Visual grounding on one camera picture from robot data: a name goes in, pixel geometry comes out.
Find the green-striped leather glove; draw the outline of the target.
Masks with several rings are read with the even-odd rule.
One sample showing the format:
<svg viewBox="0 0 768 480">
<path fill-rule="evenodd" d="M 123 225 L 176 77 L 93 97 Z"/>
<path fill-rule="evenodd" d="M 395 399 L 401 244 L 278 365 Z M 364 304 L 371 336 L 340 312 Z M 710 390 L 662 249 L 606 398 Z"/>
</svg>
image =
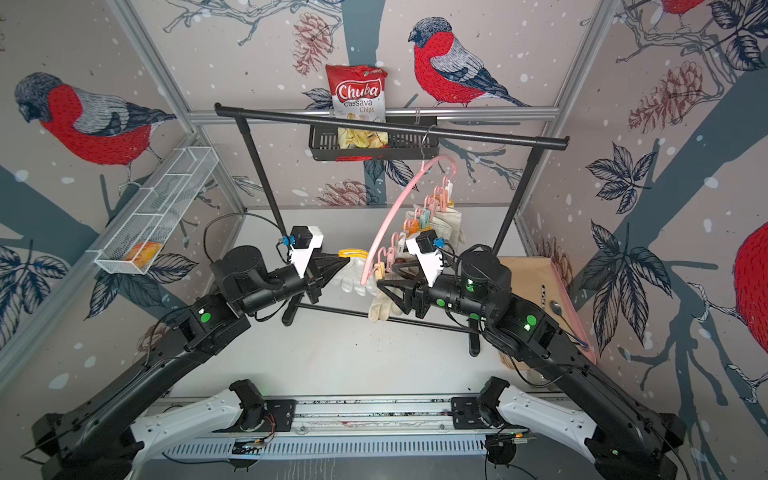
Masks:
<svg viewBox="0 0 768 480">
<path fill-rule="evenodd" d="M 438 238 L 443 238 L 453 249 L 457 250 L 466 242 L 466 237 L 462 230 L 462 214 L 453 208 L 446 211 L 436 210 L 434 213 L 428 211 L 429 220 L 424 224 L 422 230 L 434 230 Z"/>
</svg>

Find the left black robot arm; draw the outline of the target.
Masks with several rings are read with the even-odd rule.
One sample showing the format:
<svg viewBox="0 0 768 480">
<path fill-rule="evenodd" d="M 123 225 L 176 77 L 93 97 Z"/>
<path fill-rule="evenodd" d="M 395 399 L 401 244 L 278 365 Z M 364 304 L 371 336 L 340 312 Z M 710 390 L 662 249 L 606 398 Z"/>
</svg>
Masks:
<svg viewBox="0 0 768 480">
<path fill-rule="evenodd" d="M 258 311 L 301 295 L 318 301 L 349 262 L 316 247 L 299 249 L 291 258 L 292 264 L 268 271 L 258 248 L 239 246 L 213 262 L 216 293 L 182 309 L 176 326 L 90 400 L 34 423 L 34 447 L 48 457 L 42 477 L 126 479 L 145 461 L 206 431 L 260 427 L 264 400 L 249 380 L 164 414 L 145 412 L 249 329 Z"/>
</svg>

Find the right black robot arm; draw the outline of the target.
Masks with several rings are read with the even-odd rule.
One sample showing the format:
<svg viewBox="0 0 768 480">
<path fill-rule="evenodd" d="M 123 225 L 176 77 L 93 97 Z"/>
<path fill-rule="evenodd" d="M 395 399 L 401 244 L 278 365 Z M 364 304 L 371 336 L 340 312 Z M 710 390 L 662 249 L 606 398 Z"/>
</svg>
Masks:
<svg viewBox="0 0 768 480">
<path fill-rule="evenodd" d="M 379 290 L 404 313 L 423 317 L 431 307 L 482 323 L 483 338 L 498 351 L 543 377 L 576 404 L 569 410 L 533 397 L 491 377 L 471 405 L 454 401 L 460 429 L 522 427 L 542 433 L 590 460 L 605 479 L 674 479 L 670 459 L 684 442 L 685 425 L 675 414 L 658 413 L 629 396 L 600 371 L 544 309 L 513 293 L 511 272 L 489 250 L 464 252 L 458 271 L 429 272 L 443 265 L 434 251 L 420 255 L 421 274 L 382 279 Z"/>
</svg>

